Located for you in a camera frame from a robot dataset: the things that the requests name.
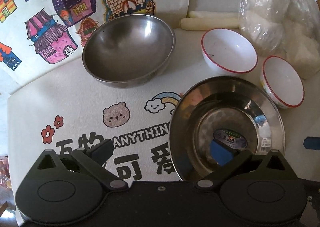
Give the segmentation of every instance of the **red rim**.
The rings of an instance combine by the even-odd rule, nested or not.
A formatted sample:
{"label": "red rim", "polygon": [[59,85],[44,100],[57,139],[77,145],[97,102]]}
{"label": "red rim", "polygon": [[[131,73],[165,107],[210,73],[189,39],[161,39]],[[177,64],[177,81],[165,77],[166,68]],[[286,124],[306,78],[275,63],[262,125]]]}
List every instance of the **red rim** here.
{"label": "red rim", "polygon": [[290,104],[284,102],[282,99],[280,99],[280,98],[278,97],[278,95],[276,95],[276,93],[275,93],[275,92],[273,91],[273,89],[271,88],[271,86],[270,86],[270,84],[269,84],[269,82],[268,82],[268,80],[267,80],[266,74],[265,74],[265,72],[264,72],[264,67],[265,67],[266,61],[267,61],[268,59],[270,59],[270,58],[273,58],[273,57],[279,58],[279,59],[281,59],[281,60],[284,60],[286,63],[288,63],[285,59],[283,59],[283,58],[281,58],[281,57],[279,57],[279,56],[275,56],[275,55],[271,55],[271,56],[269,56],[268,58],[266,58],[266,59],[264,60],[263,65],[262,65],[262,72],[263,72],[263,77],[264,77],[264,79],[265,79],[265,81],[266,81],[266,83],[267,83],[270,91],[273,93],[273,95],[274,95],[282,104],[286,105],[287,107],[290,107],[290,108],[299,107],[299,106],[302,104],[303,100],[304,100],[304,86],[303,86],[302,80],[301,80],[300,76],[298,75],[297,71],[292,67],[292,65],[291,65],[290,63],[288,63],[288,64],[292,67],[292,69],[295,71],[295,73],[298,75],[298,77],[299,77],[299,79],[300,79],[300,81],[301,81],[301,85],[302,85],[302,89],[303,89],[302,101],[301,101],[299,104],[297,104],[297,105],[290,105]]}
{"label": "red rim", "polygon": [[203,35],[202,38],[201,38],[201,47],[202,47],[202,50],[203,50],[203,52],[205,53],[205,55],[207,55],[207,57],[209,58],[209,60],[212,61],[215,65],[219,66],[220,68],[222,68],[222,69],[224,69],[224,70],[226,70],[226,71],[228,71],[228,72],[248,73],[248,72],[253,71],[253,70],[255,69],[255,67],[257,66],[257,64],[258,64],[258,55],[257,55],[256,50],[255,50],[254,47],[252,46],[252,44],[251,44],[245,37],[243,37],[242,35],[241,35],[241,36],[250,43],[250,45],[252,46],[252,48],[253,48],[253,50],[254,50],[254,52],[255,52],[255,54],[256,54],[256,64],[254,65],[254,67],[253,67],[251,70],[244,71],[244,72],[237,72],[237,71],[229,70],[228,68],[221,66],[220,64],[216,63],[214,60],[211,59],[211,57],[208,55],[208,53],[207,53],[206,50],[204,49],[203,39],[204,39],[204,37],[205,37],[205,35],[206,35],[207,33],[211,32],[211,31],[213,31],[213,30],[217,30],[217,29],[232,31],[232,30],[224,29],[224,28],[214,28],[214,29],[211,29],[211,30],[209,30],[209,31],[207,31],[207,32],[204,33],[204,35]]}

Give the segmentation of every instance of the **label sticker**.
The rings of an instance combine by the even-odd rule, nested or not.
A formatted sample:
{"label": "label sticker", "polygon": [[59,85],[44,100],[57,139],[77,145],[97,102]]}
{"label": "label sticker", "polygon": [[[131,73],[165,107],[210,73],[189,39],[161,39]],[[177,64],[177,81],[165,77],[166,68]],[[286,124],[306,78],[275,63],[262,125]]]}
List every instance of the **label sticker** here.
{"label": "label sticker", "polygon": [[235,150],[240,148],[245,149],[248,145],[244,136],[234,130],[217,129],[213,132],[213,137]]}

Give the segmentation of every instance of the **white bowl with red rim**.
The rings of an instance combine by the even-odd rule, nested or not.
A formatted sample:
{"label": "white bowl with red rim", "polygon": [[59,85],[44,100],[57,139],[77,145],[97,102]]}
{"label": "white bowl with red rim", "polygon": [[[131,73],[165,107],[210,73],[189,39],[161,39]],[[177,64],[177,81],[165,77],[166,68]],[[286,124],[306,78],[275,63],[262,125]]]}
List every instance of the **white bowl with red rim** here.
{"label": "white bowl with red rim", "polygon": [[260,82],[280,108],[295,108],[304,100],[304,87],[298,73],[281,57],[272,55],[265,59]]}
{"label": "white bowl with red rim", "polygon": [[258,63],[252,44],[242,35],[228,29],[212,29],[201,39],[202,55],[218,75],[241,77]]}

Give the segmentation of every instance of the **stainless steel bowl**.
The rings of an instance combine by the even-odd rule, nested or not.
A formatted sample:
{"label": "stainless steel bowl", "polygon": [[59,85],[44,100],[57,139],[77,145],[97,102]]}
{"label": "stainless steel bowl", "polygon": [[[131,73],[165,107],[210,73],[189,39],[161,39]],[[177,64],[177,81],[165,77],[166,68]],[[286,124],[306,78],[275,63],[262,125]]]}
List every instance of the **stainless steel bowl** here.
{"label": "stainless steel bowl", "polygon": [[221,131],[227,132],[223,141],[230,147],[237,148],[233,136],[241,136],[242,147],[254,154],[284,153],[284,126],[270,97],[246,80],[213,77],[193,86],[172,115],[169,147],[182,180],[198,181],[220,167],[210,144]]}
{"label": "stainless steel bowl", "polygon": [[85,44],[82,60],[94,78],[125,88],[163,72],[175,47],[175,34],[152,15],[124,15],[100,26]]}

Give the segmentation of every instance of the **circular pad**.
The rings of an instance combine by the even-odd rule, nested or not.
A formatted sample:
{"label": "circular pad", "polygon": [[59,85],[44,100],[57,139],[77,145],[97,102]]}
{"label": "circular pad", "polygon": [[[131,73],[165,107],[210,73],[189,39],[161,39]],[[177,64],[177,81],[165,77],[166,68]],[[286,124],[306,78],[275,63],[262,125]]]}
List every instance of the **circular pad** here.
{"label": "circular pad", "polygon": [[75,186],[67,181],[51,181],[39,188],[38,195],[47,202],[62,202],[73,196],[75,192]]}
{"label": "circular pad", "polygon": [[265,203],[279,201],[285,194],[281,185],[269,181],[255,182],[248,186],[247,191],[251,198]]}
{"label": "circular pad", "polygon": [[258,224],[281,224],[300,218],[307,201],[298,179],[261,180],[253,173],[235,176],[221,186],[221,200],[231,212]]}

